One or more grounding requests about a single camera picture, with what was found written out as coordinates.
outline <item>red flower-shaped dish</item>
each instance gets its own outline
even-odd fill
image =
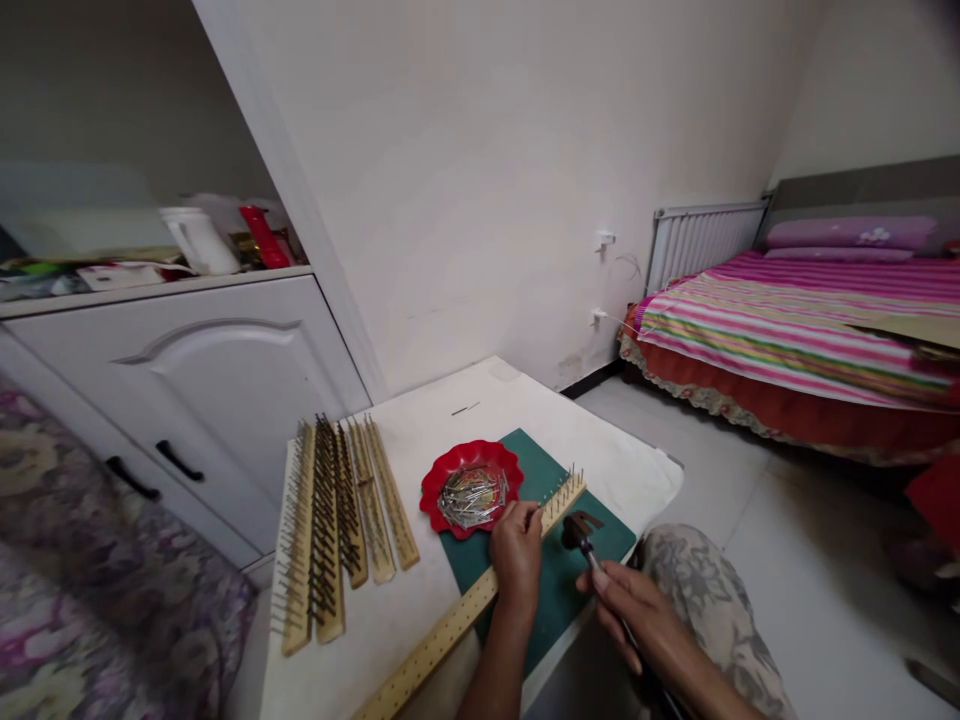
[[[487,442],[486,440],[474,440],[463,445],[457,445],[433,462],[430,472],[420,483],[420,487],[423,489],[420,509],[430,516],[430,527],[436,533],[439,534],[444,530],[449,530],[457,540],[466,540],[473,534],[474,530],[487,530],[488,532],[492,530],[493,526],[497,524],[497,520],[503,515],[505,508],[497,508],[487,522],[464,529],[457,525],[451,525],[440,512],[437,501],[440,499],[440,492],[450,476],[461,468],[476,467],[477,465],[487,466],[485,469],[491,475],[499,475],[501,470],[506,474],[507,496],[505,505],[519,499],[518,491],[520,485],[523,484],[523,473],[520,471],[516,455],[500,443]]]

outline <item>pillow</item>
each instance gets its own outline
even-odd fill
[[[905,262],[912,250],[886,248],[778,248],[768,250],[771,260],[826,260],[829,262]]]
[[[773,226],[767,246],[919,250],[936,229],[937,221],[923,216],[788,220]]]

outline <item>nail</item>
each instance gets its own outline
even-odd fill
[[[593,570],[593,586],[600,592],[603,593],[607,589],[607,585],[610,584],[610,576],[607,575],[603,570],[599,568],[594,568]]]

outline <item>table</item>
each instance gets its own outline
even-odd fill
[[[462,408],[470,409],[457,412]],[[561,465],[576,463],[583,468],[587,489],[637,535],[683,483],[682,466],[662,450],[592,415],[498,357],[368,412],[380,427],[420,562],[406,572],[398,567],[393,580],[384,585],[375,585],[371,578],[352,591],[346,584],[346,633],[330,644],[311,642],[284,658],[280,635],[271,633],[262,720],[349,718],[460,598],[440,538],[419,510],[420,481],[433,461],[454,445],[476,439],[496,441],[523,428]],[[279,545],[277,559],[285,559]],[[524,712],[590,609],[588,605],[524,682]],[[480,644],[471,632],[403,716],[453,717],[479,656]]]

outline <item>gray headboard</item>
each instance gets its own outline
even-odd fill
[[[778,222],[853,215],[927,215],[937,231],[920,255],[960,238],[960,155],[781,180],[757,245]]]

